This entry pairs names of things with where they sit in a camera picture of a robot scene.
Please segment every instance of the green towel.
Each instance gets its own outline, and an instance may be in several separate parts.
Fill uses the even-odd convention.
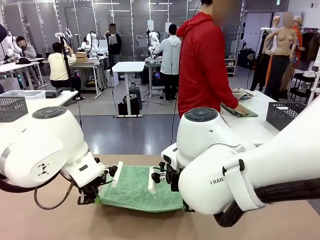
[[[242,115],[240,113],[235,112],[235,110],[233,110],[230,107],[227,107],[226,105],[224,105],[223,103],[221,103],[221,107],[223,107],[225,110],[227,110],[229,113],[231,113],[233,116],[236,116],[237,118],[251,118],[251,117],[259,117],[258,114],[256,114],[255,112],[251,111],[250,109],[244,107],[244,109],[247,110],[247,112],[249,113],[248,115]]]
[[[96,203],[149,213],[176,211],[183,208],[179,192],[172,192],[166,181],[148,190],[150,166],[123,166],[116,188],[105,185]]]

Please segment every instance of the robot logo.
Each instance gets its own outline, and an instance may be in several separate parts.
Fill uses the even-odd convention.
[[[38,175],[38,177],[39,176],[41,176],[41,175],[43,175],[43,174],[49,174],[47,171],[45,171],[45,169],[47,168],[47,166],[49,166],[49,164],[45,164],[45,163],[42,163],[42,164],[40,164],[39,166],[38,166],[38,168],[42,168],[42,173],[40,173],[39,175]]]
[[[224,181],[223,177],[219,177],[217,179],[214,179],[214,180],[210,181],[210,183],[211,183],[211,185],[213,185],[213,184],[221,183],[223,181]]]

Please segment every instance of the hand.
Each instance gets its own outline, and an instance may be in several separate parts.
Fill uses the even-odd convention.
[[[247,116],[249,115],[249,112],[244,108],[244,106],[242,106],[240,103],[238,104],[238,106],[233,109],[236,113]]]
[[[272,55],[274,54],[274,52],[271,51],[271,50],[267,50],[267,51],[265,51],[265,53],[268,54],[268,55],[270,55],[270,56],[272,56]]]

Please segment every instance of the red hood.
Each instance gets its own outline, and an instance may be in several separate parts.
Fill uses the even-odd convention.
[[[185,21],[181,27],[179,27],[177,31],[177,35],[180,38],[185,38],[186,34],[196,25],[203,21],[210,21],[212,22],[213,19],[209,14],[205,14],[203,12],[199,12],[197,15],[195,15],[193,18],[191,18],[188,21]]]

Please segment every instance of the black hair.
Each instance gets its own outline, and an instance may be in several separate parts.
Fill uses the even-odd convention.
[[[17,42],[20,42],[20,41],[23,41],[23,40],[26,40],[23,36],[18,36],[18,37],[16,38],[16,41],[17,41]]]
[[[52,48],[55,53],[62,53],[62,45],[60,42],[55,42],[54,44],[52,44]]]
[[[171,24],[171,25],[169,26],[169,33],[170,33],[171,35],[176,35],[176,34],[177,34],[177,25]]]
[[[201,0],[201,5],[206,4],[206,5],[211,5],[212,4],[212,0]]]

